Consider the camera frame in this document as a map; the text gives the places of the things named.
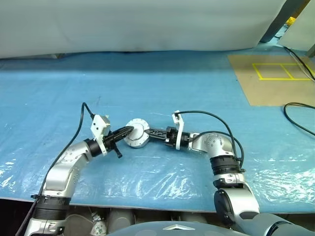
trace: yellow tape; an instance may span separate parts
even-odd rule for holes
[[[259,70],[257,69],[256,65],[279,65],[290,78],[264,78],[262,77],[261,73],[259,72]],[[307,80],[311,80],[309,78],[295,78],[286,68],[285,65],[302,65],[302,64],[297,64],[297,63],[252,63],[252,66],[254,68],[254,70],[256,71],[258,77],[260,80],[296,80],[296,81],[307,81]],[[306,65],[307,68],[312,72],[312,74],[315,74],[315,72],[308,66]]]

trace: wrinkled plastic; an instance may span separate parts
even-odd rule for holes
[[[85,101],[112,130],[133,118],[173,126],[175,110],[222,117],[245,150],[244,168],[262,212],[315,211],[314,139],[280,107],[249,106],[225,53],[87,54],[61,60],[0,61],[0,197],[31,201],[53,159],[74,134]],[[314,127],[314,112],[289,108]],[[183,115],[185,131],[225,130],[206,115]],[[77,138],[91,138],[91,120]],[[207,155],[159,142],[118,143],[82,171],[72,204],[215,211]]]

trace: cable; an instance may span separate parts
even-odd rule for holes
[[[307,107],[307,108],[312,108],[312,109],[315,109],[315,107],[313,107],[313,106],[311,106],[311,105],[308,105],[308,104],[299,103],[299,102],[289,102],[289,103],[285,104],[285,106],[283,107],[284,116],[285,116],[292,124],[296,125],[297,127],[301,128],[301,129],[305,130],[306,132],[308,132],[308,133],[310,133],[310,134],[312,134],[312,135],[315,136],[315,133],[314,133],[314,132],[312,132],[312,131],[310,131],[309,129],[307,129],[307,128],[301,126],[301,125],[299,125],[299,124],[296,123],[296,122],[294,122],[294,121],[288,116],[288,114],[287,114],[287,112],[286,112],[286,108],[287,108],[288,106],[299,106],[299,107]]]
[[[303,71],[303,73],[309,78],[309,79],[311,79],[311,80],[313,80],[312,78],[311,78],[311,76],[305,71],[305,69],[301,66],[301,63],[297,60],[297,58],[295,57],[295,55],[292,53],[292,52],[290,52],[290,55],[293,57],[293,59],[296,61],[296,63],[297,63],[297,65],[300,67],[300,69]]]
[[[226,123],[223,119],[221,119],[220,117],[218,117],[218,116],[215,115],[215,114],[212,114],[212,113],[210,113],[210,112],[204,112],[204,111],[182,111],[182,112],[175,112],[175,115],[178,115],[178,114],[187,114],[187,113],[206,114],[206,115],[212,116],[212,117],[214,117],[214,118],[217,118],[219,121],[221,121],[221,122],[225,125],[225,127],[226,127],[226,129],[227,129],[227,131],[228,131],[228,133],[229,133],[229,135],[230,135],[230,137],[231,137],[231,140],[232,140],[232,148],[233,148],[233,151],[234,151],[234,155],[235,155],[235,157],[237,158],[236,147],[235,147],[235,142],[234,142],[234,137],[233,137],[232,131],[231,131],[230,127],[228,127],[227,123]]]
[[[63,148],[63,150],[58,154],[58,156],[56,157],[56,159],[54,160],[54,162],[51,164],[51,166],[49,167],[48,171],[47,171],[47,174],[43,180],[43,183],[40,187],[40,190],[38,192],[39,195],[41,195],[43,189],[44,189],[44,185],[45,185],[45,182],[46,182],[46,178],[47,178],[47,175],[48,175],[48,172],[51,170],[51,168],[56,164],[56,162],[58,161],[58,159],[61,157],[61,155],[68,149],[68,147],[73,143],[73,141],[76,139],[76,137],[78,136],[80,130],[81,130],[81,127],[82,127],[82,123],[83,123],[83,117],[84,117],[84,108],[87,109],[87,111],[89,112],[91,118],[93,117],[94,118],[94,114],[90,111],[88,105],[83,102],[82,103],[82,106],[81,106],[81,115],[80,115],[80,122],[79,122],[79,126],[78,126],[78,129],[77,131],[75,132],[75,134],[73,135],[72,139],[70,140],[70,142]],[[33,202],[30,210],[28,211],[27,215],[25,216],[22,224],[20,225],[18,231],[16,232],[15,236],[19,236],[23,230],[23,228],[25,227],[27,221],[30,219],[31,217],[31,214],[33,213],[33,210],[36,206],[36,203],[37,203],[37,199],[35,199],[35,201]]]
[[[284,49],[286,49],[288,52],[294,54],[294,56],[301,62],[301,64],[304,66],[304,68],[307,70],[307,72],[311,76],[311,80],[313,80],[315,82],[315,77],[314,77],[313,73],[310,71],[310,69],[307,67],[307,65],[302,61],[302,59],[299,58],[299,56],[294,51],[292,51],[291,49],[289,49],[287,47],[284,47]]]
[[[226,136],[229,136],[231,137],[231,135],[229,135],[228,133],[224,133],[224,132],[221,132],[221,131],[205,131],[205,132],[202,132],[198,135],[196,135],[195,137],[193,137],[193,139],[191,140],[191,142],[195,141],[196,139],[200,138],[202,135],[204,134],[209,134],[209,133],[218,133],[218,134],[224,134]],[[244,149],[241,145],[241,143],[233,137],[233,139],[235,140],[235,142],[237,143],[237,145],[240,147],[240,150],[241,150],[241,158],[240,158],[240,167],[242,167],[243,163],[244,163]]]
[[[88,218],[86,218],[86,217],[84,217],[84,216],[82,216],[82,215],[79,215],[79,214],[71,214],[71,215],[67,216],[67,218],[66,218],[65,220],[69,219],[69,218],[72,217],[72,216],[81,217],[82,219],[85,219],[86,221],[88,221],[88,222],[91,223],[92,225],[94,224],[94,222],[93,222],[92,220],[89,220]]]

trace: blue plastic sheet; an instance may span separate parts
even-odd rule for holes
[[[215,113],[244,147],[246,178],[261,211],[314,212],[314,138],[289,123],[281,107],[251,107],[227,54],[93,53],[58,60],[0,60],[0,197],[31,200],[74,134],[85,101],[94,113],[110,116],[112,130],[133,118],[154,128],[173,126],[175,110]],[[314,128],[312,110],[288,112]],[[183,118],[188,132],[225,131],[206,115]],[[92,137],[90,125],[86,116],[77,142]],[[141,149],[120,142],[118,148],[121,159],[111,152],[82,171],[73,204],[215,211],[207,155],[158,142]]]

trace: round gray object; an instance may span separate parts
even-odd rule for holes
[[[133,148],[141,148],[149,141],[145,130],[150,129],[149,124],[143,119],[132,119],[126,126],[133,126],[133,131],[124,138],[124,141]]]

